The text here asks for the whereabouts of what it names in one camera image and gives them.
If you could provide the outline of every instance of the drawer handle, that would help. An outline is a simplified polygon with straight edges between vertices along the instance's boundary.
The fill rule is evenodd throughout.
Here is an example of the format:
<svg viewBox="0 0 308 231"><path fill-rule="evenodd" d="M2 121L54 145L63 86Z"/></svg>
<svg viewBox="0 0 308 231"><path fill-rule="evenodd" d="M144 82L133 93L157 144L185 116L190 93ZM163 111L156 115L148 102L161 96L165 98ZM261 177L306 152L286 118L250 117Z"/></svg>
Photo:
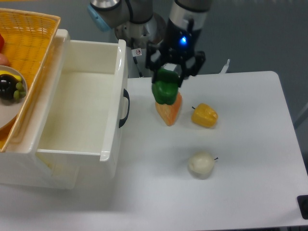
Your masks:
<svg viewBox="0 0 308 231"><path fill-rule="evenodd" d="M125 124L126 120L128 119L128 115L129 115L130 99L129 99L129 93L126 89L124 89L123 97L128 99L128 109L127 109L127 114L126 114L125 118L120 119L119 128L121 128Z"/></svg>

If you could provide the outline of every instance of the table surface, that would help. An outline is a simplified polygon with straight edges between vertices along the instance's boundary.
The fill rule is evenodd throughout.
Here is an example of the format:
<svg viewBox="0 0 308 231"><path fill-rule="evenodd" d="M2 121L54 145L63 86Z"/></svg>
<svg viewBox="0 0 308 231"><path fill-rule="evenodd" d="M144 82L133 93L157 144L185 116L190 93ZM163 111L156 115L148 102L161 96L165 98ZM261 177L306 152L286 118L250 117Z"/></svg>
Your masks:
<svg viewBox="0 0 308 231"><path fill-rule="evenodd" d="M155 111L151 80L129 79L131 109L115 178L71 191L0 185L6 230L221 230L307 225L296 201L308 178L274 72L197 76L167 127ZM191 106L211 105L213 129L190 121ZM187 171L199 150L218 157L212 175ZM81 168L77 185L83 181Z"/></svg>

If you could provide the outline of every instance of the green bell pepper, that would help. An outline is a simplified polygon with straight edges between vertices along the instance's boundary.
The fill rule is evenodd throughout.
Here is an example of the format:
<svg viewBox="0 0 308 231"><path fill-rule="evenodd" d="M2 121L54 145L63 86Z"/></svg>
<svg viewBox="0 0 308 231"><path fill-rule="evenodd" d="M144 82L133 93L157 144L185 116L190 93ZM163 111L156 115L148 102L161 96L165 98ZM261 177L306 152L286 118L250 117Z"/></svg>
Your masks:
<svg viewBox="0 0 308 231"><path fill-rule="evenodd" d="M152 93L159 104L174 104L178 94L179 76L174 71L160 68L157 71L156 82L152 84Z"/></svg>

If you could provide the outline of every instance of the white plastic container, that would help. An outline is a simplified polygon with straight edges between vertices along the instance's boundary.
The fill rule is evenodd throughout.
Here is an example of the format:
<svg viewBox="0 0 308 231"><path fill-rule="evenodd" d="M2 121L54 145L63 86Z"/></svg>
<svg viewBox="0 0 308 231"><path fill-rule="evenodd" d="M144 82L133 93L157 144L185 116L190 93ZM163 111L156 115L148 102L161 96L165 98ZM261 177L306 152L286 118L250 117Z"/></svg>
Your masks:
<svg viewBox="0 0 308 231"><path fill-rule="evenodd" d="M0 156L0 183L72 189L80 168L87 169L89 179L93 175L112 179L115 174L122 133L119 123L125 123L129 112L125 41L71 40L61 46L54 58L63 61L53 66L60 71L51 72L55 92L46 86L47 92L51 88L51 100L46 97L40 102L41 90L35 102L49 103L44 108L46 118L38 116L40 108L34 110L41 125L30 116L20 142L15 140ZM38 127L32 134L31 125ZM32 139L22 142L27 133Z"/></svg>

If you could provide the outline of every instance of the green grape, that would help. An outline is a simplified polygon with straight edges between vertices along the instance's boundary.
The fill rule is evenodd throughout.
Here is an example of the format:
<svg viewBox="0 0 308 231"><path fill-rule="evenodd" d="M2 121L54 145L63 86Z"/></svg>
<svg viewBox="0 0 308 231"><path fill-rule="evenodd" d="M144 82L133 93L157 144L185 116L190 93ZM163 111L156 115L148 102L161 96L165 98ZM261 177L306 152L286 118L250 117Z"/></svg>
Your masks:
<svg viewBox="0 0 308 231"><path fill-rule="evenodd" d="M25 91L21 91L19 92L19 97L22 99L23 97L26 96L26 92Z"/></svg>
<svg viewBox="0 0 308 231"><path fill-rule="evenodd" d="M19 100L19 90L14 91L14 99Z"/></svg>
<svg viewBox="0 0 308 231"><path fill-rule="evenodd" d="M23 83L22 82L16 83L16 89L22 91L24 89Z"/></svg>

